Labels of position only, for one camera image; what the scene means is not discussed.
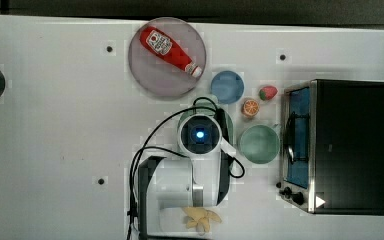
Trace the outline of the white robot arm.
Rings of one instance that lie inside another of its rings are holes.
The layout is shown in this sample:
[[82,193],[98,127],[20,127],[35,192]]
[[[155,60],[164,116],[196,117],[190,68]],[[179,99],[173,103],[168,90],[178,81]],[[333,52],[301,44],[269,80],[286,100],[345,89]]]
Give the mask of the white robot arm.
[[183,230],[162,228],[166,209],[202,210],[219,205],[228,194],[236,149],[224,110],[192,113],[180,119],[177,156],[149,156],[138,166],[137,204],[140,240],[199,240]]

